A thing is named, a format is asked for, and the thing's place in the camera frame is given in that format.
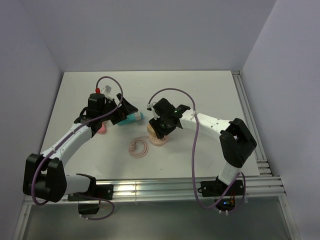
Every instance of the pink object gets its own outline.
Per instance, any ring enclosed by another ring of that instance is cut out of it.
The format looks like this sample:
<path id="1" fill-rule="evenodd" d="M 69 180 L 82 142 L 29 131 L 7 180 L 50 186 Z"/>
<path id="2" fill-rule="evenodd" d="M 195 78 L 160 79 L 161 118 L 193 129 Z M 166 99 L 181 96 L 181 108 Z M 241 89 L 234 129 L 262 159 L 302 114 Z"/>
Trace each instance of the pink object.
<path id="1" fill-rule="evenodd" d="M 158 139 L 156 137 L 153 137 L 153 136 L 149 135 L 149 140 L 150 140 L 150 143 L 152 145 L 154 145 L 156 147 L 161 147 L 161 146 L 165 145 L 168 142 L 168 137 L 165 136 L 162 139 Z"/>
<path id="2" fill-rule="evenodd" d="M 107 129 L 104 125 L 104 123 L 102 123 L 102 127 L 98 130 L 98 134 L 105 134 L 107 132 Z"/>

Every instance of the cable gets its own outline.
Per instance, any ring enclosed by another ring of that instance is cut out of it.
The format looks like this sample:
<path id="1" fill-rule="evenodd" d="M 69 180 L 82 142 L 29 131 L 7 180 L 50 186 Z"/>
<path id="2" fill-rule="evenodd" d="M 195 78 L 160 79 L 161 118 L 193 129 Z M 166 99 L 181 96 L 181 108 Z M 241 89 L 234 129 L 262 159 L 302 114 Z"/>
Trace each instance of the cable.
<path id="1" fill-rule="evenodd" d="M 143 138 L 149 138 L 148 136 L 140 136 L 135 138 L 129 145 L 129 153 L 135 159 L 143 158 L 147 155 L 149 151 L 149 146 L 146 141 L 142 140 Z M 137 143 L 143 144 L 143 150 L 141 152 L 136 152 L 137 150 Z"/>
<path id="2" fill-rule="evenodd" d="M 112 206 L 111 211 L 105 216 L 102 216 L 102 217 L 88 217 L 88 216 L 83 216 L 83 215 L 80 214 L 81 218 L 84 218 L 86 220 L 92 220 L 92 221 L 102 220 L 102 219 L 106 219 L 106 218 L 110 217 L 111 214 L 115 211 L 115 205 L 114 205 L 114 203 L 112 201 L 109 201 L 109 200 L 103 199 L 103 198 L 99 198 L 99 197 L 86 196 L 86 195 L 83 195 L 83 194 L 78 193 L 78 192 L 75 193 L 75 194 L 80 196 L 80 197 L 86 198 L 86 199 L 97 200 L 97 201 L 99 201 L 99 203 L 100 203 L 100 201 L 104 201 L 104 202 L 106 202 L 106 203 L 108 203 L 108 204 L 110 204 Z"/>
<path id="3" fill-rule="evenodd" d="M 173 91 L 178 91 L 178 92 L 181 92 L 185 95 L 187 95 L 191 102 L 192 102 L 192 105 L 193 105 L 193 111 L 196 112 L 196 103 L 194 101 L 194 99 L 190 96 L 190 94 L 188 94 L 187 92 L 181 90 L 181 89 L 178 89 L 178 88 L 164 88 L 164 89 L 161 89 L 159 91 L 157 91 L 155 94 L 152 95 L 152 97 L 150 98 L 148 104 L 151 103 L 152 99 L 159 93 L 163 92 L 163 91 L 167 91 L 167 90 L 173 90 Z M 228 190 L 232 187 L 232 185 L 234 184 L 234 182 L 237 180 L 237 178 L 240 176 L 240 174 L 242 174 L 242 177 L 243 177 L 243 186 L 244 186 L 244 191 L 243 191 L 243 195 L 242 195 L 242 199 L 241 199 L 241 202 L 240 202 L 240 205 L 243 203 L 243 200 L 245 198 L 245 195 L 246 195 L 246 177 L 245 175 L 243 174 L 243 172 L 239 172 L 235 177 L 234 179 L 231 181 L 231 183 L 229 184 L 229 186 L 225 189 L 225 191 L 223 192 L 223 194 L 220 196 L 220 198 L 212 205 L 210 206 L 205 206 L 199 199 L 198 197 L 198 194 L 197 194 L 197 186 L 196 186 L 196 174 L 195 174 L 195 153 L 196 153 L 196 145 L 197 145 L 197 139 L 198 139 L 198 135 L 199 135 L 199 119 L 198 119 L 198 116 L 197 116 L 197 113 L 194 114 L 194 118 L 195 118 L 195 122 L 196 122 L 196 130 L 195 130 L 195 134 L 194 134 L 194 140 L 193 140 L 193 145 L 192 145 L 192 153 L 191 153 L 191 173 L 192 173 L 192 186 L 193 186 L 193 193 L 194 193 L 194 197 L 197 201 L 197 203 L 200 205 L 201 208 L 203 209 L 212 209 L 214 208 L 224 197 L 225 195 L 227 194 Z"/>
<path id="4" fill-rule="evenodd" d="M 36 181 L 37 181 L 37 177 L 38 177 L 38 175 L 39 175 L 39 173 L 40 173 L 40 171 L 41 171 L 42 166 L 45 164 L 45 162 L 47 161 L 47 159 L 48 159 L 49 157 L 51 157 L 52 154 L 54 154 L 72 135 L 74 135 L 74 134 L 75 134 L 77 131 L 79 131 L 82 127 L 86 126 L 87 124 L 89 124 L 89 123 L 91 123 L 91 122 L 93 122 L 93 121 L 97 121 L 97 120 L 100 120 L 100 119 L 102 119 L 102 118 L 105 118 L 105 117 L 109 116 L 110 114 L 114 113 L 114 112 L 120 107 L 120 105 L 121 105 L 121 103 L 122 103 L 122 100 L 123 100 L 123 98 L 124 98 L 124 92 L 123 92 L 123 89 L 122 89 L 120 83 L 119 83 L 117 80 L 115 80 L 113 77 L 111 77 L 111 76 L 103 76 L 103 77 L 100 77 L 100 78 L 98 79 L 98 81 L 96 82 L 96 88 L 98 88 L 98 84 L 99 84 L 99 82 L 100 82 L 102 79 L 111 79 L 111 80 L 113 80 L 113 81 L 118 85 L 118 87 L 119 87 L 119 89 L 120 89 L 120 92 L 121 92 L 121 98 L 120 98 L 119 104 L 118 104 L 113 110 L 111 110 L 110 112 L 108 112 L 108 113 L 106 113 L 106 114 L 104 114 L 104 115 L 98 116 L 98 117 L 96 117 L 96 118 L 93 118 L 93 119 L 91 119 L 91 120 L 89 120 L 89 121 L 87 121 L 87 122 L 82 123 L 80 126 L 76 127 L 73 132 L 70 132 L 64 139 L 61 140 L 61 142 L 59 142 L 59 143 L 57 144 L 57 146 L 55 146 L 55 148 L 54 148 L 52 151 L 50 151 L 50 152 L 43 158 L 43 160 L 40 162 L 39 166 L 38 166 L 37 169 L 35 170 L 35 173 L 34 173 L 34 176 L 33 176 L 33 179 L 32 179 L 32 184 L 31 184 L 31 196 L 32 196 L 33 202 L 34 202 L 36 205 L 41 206 L 41 205 L 45 205 L 47 202 L 49 202 L 48 200 L 45 200 L 44 202 L 38 202 L 38 200 L 36 199 Z"/>

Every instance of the purple cable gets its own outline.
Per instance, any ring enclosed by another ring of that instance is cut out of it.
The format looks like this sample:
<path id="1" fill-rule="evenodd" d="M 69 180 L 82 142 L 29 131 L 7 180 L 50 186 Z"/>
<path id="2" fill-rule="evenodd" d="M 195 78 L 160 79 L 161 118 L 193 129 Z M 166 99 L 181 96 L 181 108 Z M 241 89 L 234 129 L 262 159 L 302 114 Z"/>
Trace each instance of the purple cable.
<path id="1" fill-rule="evenodd" d="M 103 199 L 103 198 L 99 198 L 99 197 L 86 196 L 86 195 L 82 195 L 82 194 L 80 194 L 80 193 L 75 193 L 75 194 L 78 195 L 78 196 L 81 196 L 81 197 L 83 197 L 83 198 L 90 199 L 90 200 L 104 201 L 104 202 L 106 202 L 106 203 L 109 203 L 109 204 L 112 206 L 111 211 L 110 211 L 107 215 L 102 216 L 102 217 L 88 217 L 88 216 L 83 216 L 83 215 L 81 215 L 81 217 L 84 218 L 84 219 L 86 219 L 86 220 L 93 220 L 93 221 L 95 221 L 95 220 L 106 219 L 107 217 L 110 217 L 111 214 L 115 211 L 115 205 L 114 205 L 114 203 L 113 203 L 112 201 L 109 201 L 109 200 Z"/>
<path id="2" fill-rule="evenodd" d="M 163 91 L 166 91 L 166 90 L 174 90 L 174 91 L 178 91 L 178 92 L 181 92 L 185 95 L 187 95 L 191 102 L 192 102 L 192 105 L 193 105 L 193 110 L 196 111 L 196 103 L 194 101 L 194 99 L 190 96 L 189 93 L 181 90 L 181 89 L 178 89 L 178 88 L 164 88 L 164 89 L 161 89 L 159 91 L 157 91 L 155 94 L 152 95 L 152 97 L 150 98 L 148 104 L 151 103 L 152 99 L 159 93 L 163 92 Z M 245 195 L 246 195 L 246 177 L 244 175 L 243 172 L 239 172 L 235 177 L 234 179 L 232 180 L 232 182 L 229 184 L 229 186 L 225 189 L 225 191 L 223 192 L 223 194 L 220 196 L 220 198 L 212 205 L 210 206 L 205 206 L 199 199 L 198 197 L 198 192 L 197 192 L 197 186 L 196 186 L 196 174 L 195 174 L 195 153 L 196 153 L 196 144 L 197 144 L 197 139 L 198 139 L 198 135 L 199 135 L 199 119 L 198 119 L 198 116 L 197 114 L 194 115 L 194 118 L 195 118 L 195 122 L 196 122 L 196 129 L 195 129 L 195 135 L 194 135 L 194 140 L 193 140 L 193 145 L 192 145 L 192 153 L 191 153 L 191 172 L 192 172 L 192 186 L 193 186 L 193 193 L 194 193 L 194 197 L 197 201 L 197 203 L 200 205 L 201 208 L 203 209 L 212 209 L 214 208 L 224 197 L 225 195 L 227 194 L 228 190 L 232 187 L 232 185 L 234 184 L 234 182 L 237 180 L 237 178 L 239 177 L 240 174 L 242 174 L 242 177 L 243 177 L 243 186 L 244 186 L 244 191 L 243 191 L 243 195 L 242 195 L 242 199 L 241 199 L 241 202 L 238 206 L 236 206 L 234 209 L 228 211 L 228 213 L 231 213 L 233 212 L 234 210 L 236 210 L 237 207 L 239 207 L 244 199 L 245 199 Z"/>
<path id="3" fill-rule="evenodd" d="M 80 126 L 76 127 L 76 128 L 74 129 L 74 132 L 70 132 L 64 139 L 61 140 L 61 142 L 59 142 L 59 143 L 57 144 L 57 146 L 55 146 L 55 150 L 50 151 L 50 152 L 43 158 L 43 160 L 40 162 L 39 166 L 38 166 L 37 169 L 35 170 L 35 173 L 34 173 L 34 176 L 33 176 L 33 179 L 32 179 L 32 184 L 31 184 L 31 196 L 32 196 L 33 202 L 34 202 L 36 205 L 41 206 L 41 205 L 45 205 L 47 202 L 49 202 L 48 200 L 45 200 L 44 202 L 38 202 L 38 200 L 36 199 L 36 180 L 37 180 L 37 177 L 38 177 L 38 175 L 39 175 L 39 173 L 40 173 L 40 171 L 41 171 L 41 168 L 42 168 L 42 166 L 45 164 L 46 160 L 47 160 L 49 157 L 51 157 L 51 155 L 54 154 L 55 151 L 58 150 L 58 149 L 59 149 L 72 135 L 74 135 L 79 129 L 81 129 L 82 127 L 86 126 L 87 124 L 89 124 L 89 123 L 91 123 L 91 122 L 93 122 L 93 121 L 97 121 L 97 120 L 99 120 L 99 119 L 102 119 L 102 118 L 105 118 L 105 117 L 109 116 L 110 114 L 114 113 L 114 112 L 119 108 L 119 106 L 121 105 L 122 100 L 123 100 L 123 98 L 124 98 L 124 92 L 123 92 L 123 89 L 122 89 L 120 83 L 119 83 L 117 80 L 115 80 L 113 77 L 103 76 L 103 77 L 99 78 L 99 80 L 96 82 L 96 86 L 97 86 L 97 87 L 98 87 L 99 82 L 100 82 L 102 79 L 111 79 L 111 80 L 113 80 L 113 81 L 118 85 L 118 87 L 120 88 L 120 92 L 121 92 L 121 98 L 120 98 L 119 104 L 118 104 L 113 110 L 111 110 L 110 112 L 108 112 L 108 113 L 106 113 L 106 114 L 104 114 L 104 115 L 102 115 L 102 116 L 98 116 L 98 117 L 96 117 L 96 118 L 93 118 L 93 119 L 91 119 L 91 120 L 89 120 L 89 121 L 87 121 L 87 122 L 82 123 Z"/>

